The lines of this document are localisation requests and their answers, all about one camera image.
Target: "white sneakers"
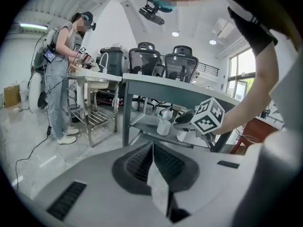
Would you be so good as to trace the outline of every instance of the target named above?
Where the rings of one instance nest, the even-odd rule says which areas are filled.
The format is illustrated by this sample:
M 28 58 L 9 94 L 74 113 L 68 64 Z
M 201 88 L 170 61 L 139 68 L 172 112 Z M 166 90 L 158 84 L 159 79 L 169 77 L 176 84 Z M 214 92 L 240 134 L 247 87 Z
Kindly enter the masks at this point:
M 74 137 L 74 136 L 69 136 L 69 135 L 73 135 L 73 134 L 78 134 L 79 133 L 79 130 L 78 129 L 74 129 L 72 127 L 69 127 L 67 129 L 67 131 L 63 132 L 63 137 L 61 139 L 57 139 L 57 142 L 60 144 L 60 145 L 68 145 L 68 144 L 72 144 L 74 143 L 77 138 Z
M 63 135 L 61 139 L 57 139 L 57 142 L 59 143 L 59 145 L 68 145 L 74 143 L 76 140 L 77 138 L 74 136 Z

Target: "fluorescent light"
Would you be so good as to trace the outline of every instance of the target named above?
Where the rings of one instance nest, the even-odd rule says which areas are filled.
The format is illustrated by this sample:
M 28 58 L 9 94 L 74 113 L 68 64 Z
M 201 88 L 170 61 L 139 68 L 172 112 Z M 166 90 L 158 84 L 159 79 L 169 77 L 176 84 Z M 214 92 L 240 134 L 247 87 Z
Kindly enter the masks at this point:
M 47 26 L 44 26 L 44 25 L 34 25 L 34 24 L 24 24 L 24 23 L 21 23 L 20 26 L 21 27 L 38 28 L 38 29 L 47 30 Z
M 209 44 L 215 45 L 215 44 L 217 44 L 217 42 L 215 40 L 210 40 Z
M 180 34 L 180 33 L 179 33 L 179 32 L 177 32 L 177 31 L 174 31 L 174 32 L 172 32 L 172 33 L 171 33 L 171 35 L 172 35 L 172 36 L 174 36 L 174 37 L 178 37 L 178 36 L 179 36 L 179 34 Z

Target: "person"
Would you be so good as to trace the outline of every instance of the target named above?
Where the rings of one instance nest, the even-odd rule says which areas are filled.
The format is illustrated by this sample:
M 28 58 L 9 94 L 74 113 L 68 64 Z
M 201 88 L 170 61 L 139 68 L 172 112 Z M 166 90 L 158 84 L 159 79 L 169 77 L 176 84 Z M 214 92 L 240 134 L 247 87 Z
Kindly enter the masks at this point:
M 90 12 L 76 13 L 71 21 L 62 24 L 56 31 L 53 42 L 55 46 L 55 59 L 48 64 L 45 72 L 46 92 L 48 94 L 48 113 L 53 136 L 59 144 L 72 144 L 79 132 L 68 126 L 67 118 L 67 88 L 68 80 L 65 78 L 69 65 L 78 61 L 81 54 L 75 52 L 75 35 L 78 31 L 85 32 L 90 29 L 93 15 Z
M 174 9 L 178 1 L 194 0 L 148 0 L 162 9 Z M 292 19 L 299 21 L 296 14 L 290 19 L 288 11 L 294 1 L 282 0 L 227 0 L 228 12 L 241 34 L 250 44 L 256 59 L 256 77 L 244 99 L 225 114 L 222 127 L 213 134 L 224 134 L 244 125 L 259 115 L 269 104 L 269 92 L 278 82 L 278 62 L 275 51 L 277 39 L 270 33 L 274 29 L 285 34 L 296 50 L 302 44 Z

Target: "floor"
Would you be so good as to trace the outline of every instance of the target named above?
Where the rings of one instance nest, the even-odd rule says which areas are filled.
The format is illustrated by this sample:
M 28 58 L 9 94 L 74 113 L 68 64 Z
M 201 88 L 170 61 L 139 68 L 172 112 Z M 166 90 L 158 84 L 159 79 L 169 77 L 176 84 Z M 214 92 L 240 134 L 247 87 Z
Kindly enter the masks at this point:
M 111 110 L 103 105 L 100 110 Z M 122 147 L 123 107 L 118 111 L 117 132 L 113 132 L 113 122 L 93 131 L 94 142 L 99 142 L 91 148 L 84 125 L 76 123 L 73 126 L 80 130 L 77 141 L 70 145 L 58 145 L 51 136 L 37 147 L 29 160 L 18 162 L 19 191 L 34 199 L 38 192 L 55 177 L 77 164 L 81 160 L 95 154 Z M 15 164 L 18 159 L 27 158 L 38 143 L 46 138 L 48 126 L 46 111 L 32 114 L 29 110 L 19 108 L 0 109 L 0 159 L 9 181 L 16 188 L 17 177 Z M 130 128 L 130 139 L 137 134 L 137 129 Z M 168 186 L 155 164 L 149 171 L 148 185 L 152 187 L 153 201 L 165 214 Z

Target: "light blue jeans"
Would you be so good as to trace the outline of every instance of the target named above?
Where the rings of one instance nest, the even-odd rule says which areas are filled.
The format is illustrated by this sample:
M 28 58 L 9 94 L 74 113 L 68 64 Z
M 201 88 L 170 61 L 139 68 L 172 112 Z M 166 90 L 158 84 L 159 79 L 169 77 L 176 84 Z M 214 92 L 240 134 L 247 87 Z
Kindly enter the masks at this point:
M 63 132 L 67 130 L 70 123 L 67 109 L 68 79 L 63 80 L 68 66 L 69 62 L 66 57 L 57 56 L 52 63 L 48 64 L 45 72 L 46 92 L 49 92 L 49 88 L 51 90 L 47 95 L 49 121 L 53 136 L 57 139 L 63 137 Z

